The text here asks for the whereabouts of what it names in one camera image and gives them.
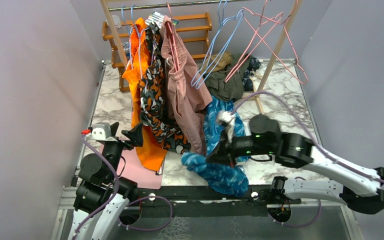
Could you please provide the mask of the camouflage patterned shorts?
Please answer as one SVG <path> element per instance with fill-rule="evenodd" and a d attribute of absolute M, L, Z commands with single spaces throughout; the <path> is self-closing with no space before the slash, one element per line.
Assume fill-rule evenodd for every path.
<path fill-rule="evenodd" d="M 169 117 L 165 60 L 161 56 L 163 39 L 157 25 L 148 25 L 149 67 L 139 82 L 140 119 L 149 127 L 152 138 L 164 150 L 182 154 L 191 144 L 174 119 Z"/>

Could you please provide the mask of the pink shorts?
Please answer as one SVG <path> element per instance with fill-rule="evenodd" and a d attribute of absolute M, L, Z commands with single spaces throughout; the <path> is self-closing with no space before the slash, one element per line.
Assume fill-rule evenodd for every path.
<path fill-rule="evenodd" d="M 195 88 L 191 85 L 192 80 L 200 76 L 198 66 L 172 23 L 179 59 L 179 71 L 175 70 L 166 22 L 171 23 L 171 19 L 167 15 L 164 17 L 160 34 L 162 36 L 161 56 L 167 63 L 169 116 L 175 119 L 191 144 L 191 151 L 206 155 L 207 145 L 203 126 L 205 109 L 212 102 L 212 96 L 206 86 Z"/>

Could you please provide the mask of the wooden shelf unit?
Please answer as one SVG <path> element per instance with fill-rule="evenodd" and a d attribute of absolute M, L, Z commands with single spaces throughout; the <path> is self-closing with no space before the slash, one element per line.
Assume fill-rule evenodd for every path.
<path fill-rule="evenodd" d="M 212 19 L 208 12 L 192 15 L 180 15 L 174 17 L 179 20 L 175 26 L 178 35 L 183 44 L 195 61 L 203 60 L 210 46 L 210 31 L 213 29 Z M 107 22 L 102 23 L 102 39 L 108 41 L 111 46 L 111 66 L 118 70 L 119 90 L 128 92 L 128 84 L 122 78 L 125 71 L 125 65 L 118 53 L 114 36 Z"/>

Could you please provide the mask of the blue lidded jar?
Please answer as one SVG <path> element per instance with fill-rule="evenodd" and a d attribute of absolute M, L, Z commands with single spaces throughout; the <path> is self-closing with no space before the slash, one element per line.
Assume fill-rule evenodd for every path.
<path fill-rule="evenodd" d="M 126 56 L 126 59 L 129 60 L 131 58 L 131 48 L 130 43 L 128 41 L 122 43 L 123 50 Z"/>

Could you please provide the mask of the marker pen pack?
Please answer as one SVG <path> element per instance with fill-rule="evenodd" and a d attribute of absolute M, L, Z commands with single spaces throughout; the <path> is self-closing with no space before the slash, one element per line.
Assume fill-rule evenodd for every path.
<path fill-rule="evenodd" d="M 163 21 L 164 21 L 164 18 L 165 18 L 165 15 L 163 15 L 157 11 L 154 11 L 144 20 L 144 22 L 146 25 L 155 24 L 159 28 L 161 28 Z"/>

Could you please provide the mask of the dark navy patterned garment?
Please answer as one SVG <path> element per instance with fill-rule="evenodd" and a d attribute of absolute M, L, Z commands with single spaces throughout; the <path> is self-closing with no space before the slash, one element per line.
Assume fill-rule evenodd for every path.
<path fill-rule="evenodd" d="M 261 62 L 256 57 L 250 55 L 242 66 L 244 67 L 242 78 L 243 89 L 245 92 L 251 92 L 254 89 L 251 77 L 260 68 Z"/>

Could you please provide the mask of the tan garment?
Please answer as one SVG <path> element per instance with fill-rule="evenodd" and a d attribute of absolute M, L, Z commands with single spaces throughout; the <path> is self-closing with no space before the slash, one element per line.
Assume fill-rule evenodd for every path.
<path fill-rule="evenodd" d="M 202 62 L 199 73 L 201 75 L 205 75 L 212 72 L 220 71 L 224 69 L 226 66 L 230 65 L 232 62 L 232 59 L 233 59 L 232 54 L 229 53 L 228 51 L 220 55 L 218 54 L 212 55 Z"/>

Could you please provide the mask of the olive green garment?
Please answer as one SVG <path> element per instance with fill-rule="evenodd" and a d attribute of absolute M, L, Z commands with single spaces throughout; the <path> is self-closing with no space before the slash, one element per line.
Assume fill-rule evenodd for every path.
<path fill-rule="evenodd" d="M 217 99 L 224 102 L 230 100 L 238 100 L 244 94 L 243 78 L 245 71 L 249 66 L 250 60 L 247 59 L 239 69 L 233 73 L 228 82 L 225 78 L 231 72 L 232 68 L 237 64 L 241 57 L 241 53 L 233 54 L 231 56 L 231 63 L 219 71 L 211 72 L 205 80 L 205 85 L 208 91 Z"/>

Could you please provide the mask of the wooden clothes rack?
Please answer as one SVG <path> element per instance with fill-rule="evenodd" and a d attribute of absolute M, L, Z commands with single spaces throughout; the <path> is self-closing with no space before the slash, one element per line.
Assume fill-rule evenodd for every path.
<path fill-rule="evenodd" d="M 140 6 L 133 4 L 131 7 L 125 7 L 124 5 L 122 5 L 120 8 L 110 8 L 108 6 L 109 2 L 110 2 L 109 0 L 102 0 L 100 3 L 102 6 L 102 9 L 104 11 L 104 14 L 106 16 L 106 22 L 108 23 L 109 28 L 112 32 L 113 37 L 114 37 L 118 53 L 120 55 L 121 60 L 124 62 L 124 68 L 126 68 L 128 63 L 129 63 L 129 60 L 127 60 L 127 58 L 126 58 L 125 52 L 123 50 L 123 45 L 122 45 L 123 42 L 121 39 L 122 38 L 129 38 L 130 35 L 128 33 L 119 33 L 116 30 L 116 27 L 115 27 L 113 19 L 112 19 L 111 12 L 116 12 L 116 11 L 123 12 L 125 10 L 133 10 L 133 9 L 157 9 L 157 8 L 165 8 L 165 7 L 167 8 L 167 5 L 166 5 L 166 3 L 153 4 L 153 5 L 140 5 Z M 202 0 L 202 1 L 188 1 L 188 2 L 169 3 L 169 5 L 170 5 L 170 7 L 186 7 L 186 6 L 210 5 L 210 4 L 216 4 L 216 3 L 217 3 L 216 0 Z M 285 40 L 288 40 L 288 43 L 289 43 L 289 45 L 290 45 L 290 47 L 294 53 L 294 56 L 295 56 L 294 62 L 296 64 L 299 63 L 298 55 L 296 53 L 296 50 L 295 50 L 295 48 L 292 44 L 292 41 L 290 39 L 290 36 L 289 36 L 289 30 L 291 28 L 292 23 L 295 20 L 295 17 L 299 11 L 301 4 L 302 4 L 301 0 L 296 0 L 295 3 L 293 4 L 293 7 L 292 7 L 290 13 L 288 14 L 287 18 L 283 22 L 280 23 L 280 25 L 283 27 L 283 30 L 282 30 L 282 32 L 281 32 L 281 34 L 280 34 L 280 36 L 276 42 L 276 46 L 274 49 L 270 48 L 270 46 L 265 42 L 265 39 L 260 43 L 260 44 L 262 44 L 262 43 L 265 44 L 266 47 L 270 50 L 271 57 L 270 57 L 268 64 L 265 68 L 264 75 L 260 79 L 260 83 L 258 85 L 258 88 L 255 88 L 252 92 L 246 92 L 244 94 L 243 98 L 241 99 L 242 101 L 255 101 L 260 113 L 263 113 L 263 104 L 262 104 L 262 101 L 260 100 L 260 98 L 255 93 L 258 91 L 261 91 L 264 88 L 275 62 L 283 63 L 283 61 L 279 58 L 278 54 L 280 53 Z"/>

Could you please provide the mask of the hanger holding pink shorts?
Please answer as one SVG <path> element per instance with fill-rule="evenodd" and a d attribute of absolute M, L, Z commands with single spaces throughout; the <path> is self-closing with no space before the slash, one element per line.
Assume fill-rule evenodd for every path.
<path fill-rule="evenodd" d="M 171 23 L 169 23 L 167 21 L 165 23 L 165 25 L 166 25 L 166 28 L 168 29 L 168 32 L 169 32 L 170 49 L 171 49 L 171 53 L 172 53 L 172 59 L 173 59 L 173 63 L 174 63 L 174 68 L 175 68 L 175 71 L 177 72 L 177 71 L 180 70 L 180 66 L 179 66 L 179 54 L 178 54 L 178 51 L 176 49 L 176 40 L 175 40 L 175 35 L 174 35 L 174 32 L 173 32 L 173 28 L 172 28 L 173 15 L 172 15 L 171 7 L 170 7 L 168 2 L 166 2 L 166 6 L 167 6 L 167 9 L 169 11 Z"/>

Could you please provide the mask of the blue patterned shorts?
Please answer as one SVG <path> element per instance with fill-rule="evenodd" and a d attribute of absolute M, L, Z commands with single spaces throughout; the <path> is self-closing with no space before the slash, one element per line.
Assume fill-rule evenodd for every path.
<path fill-rule="evenodd" d="M 216 123 L 220 111 L 232 111 L 233 101 L 222 101 L 212 96 L 212 102 L 206 107 L 203 122 L 204 140 L 207 154 L 212 153 L 220 141 L 223 127 Z M 208 186 L 214 191 L 235 197 L 243 196 L 249 189 L 249 180 L 243 169 L 239 166 L 230 167 L 215 163 L 206 163 L 204 155 L 186 152 L 183 153 L 181 163 L 187 170 L 195 172 L 207 181 Z"/>

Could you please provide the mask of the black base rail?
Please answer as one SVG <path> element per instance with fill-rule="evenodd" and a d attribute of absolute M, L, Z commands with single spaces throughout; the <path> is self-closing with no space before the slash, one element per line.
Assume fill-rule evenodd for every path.
<path fill-rule="evenodd" d="M 122 215 L 143 218 L 174 217 L 267 217 L 269 208 L 299 204 L 271 196 L 270 185 L 250 185 L 241 197 L 218 193 L 209 186 L 162 186 L 139 188 L 138 203 L 127 206 Z"/>

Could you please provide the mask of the clear plastic cup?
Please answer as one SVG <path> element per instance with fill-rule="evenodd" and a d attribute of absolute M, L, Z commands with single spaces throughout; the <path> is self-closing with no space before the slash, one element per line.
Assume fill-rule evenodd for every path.
<path fill-rule="evenodd" d="M 112 15 L 112 20 L 113 20 L 113 23 L 115 25 L 115 28 L 118 32 L 121 31 L 121 27 L 123 26 L 122 23 L 121 23 L 121 19 L 118 15 Z"/>

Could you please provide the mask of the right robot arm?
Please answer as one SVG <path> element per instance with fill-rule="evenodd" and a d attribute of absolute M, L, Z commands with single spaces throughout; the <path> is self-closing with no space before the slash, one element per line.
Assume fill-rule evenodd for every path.
<path fill-rule="evenodd" d="M 366 215 L 384 209 L 384 167 L 366 168 L 344 160 L 307 137 L 283 132 L 276 120 L 262 114 L 251 118 L 247 136 L 235 135 L 234 121 L 229 112 L 218 116 L 221 136 L 206 158 L 208 163 L 234 167 L 239 157 L 267 155 L 284 167 L 325 177 L 325 180 L 309 181 L 276 176 L 263 196 L 269 204 L 315 199 L 343 204 Z"/>

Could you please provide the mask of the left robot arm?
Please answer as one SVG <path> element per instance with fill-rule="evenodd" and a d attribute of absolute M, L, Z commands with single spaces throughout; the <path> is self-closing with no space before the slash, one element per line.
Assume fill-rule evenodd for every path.
<path fill-rule="evenodd" d="M 105 240 L 125 207 L 137 200 L 138 184 L 117 173 L 124 150 L 144 143 L 143 124 L 116 133 L 119 123 L 96 123 L 81 132 L 81 140 L 92 153 L 84 156 L 78 173 L 80 185 L 75 191 L 70 240 Z"/>

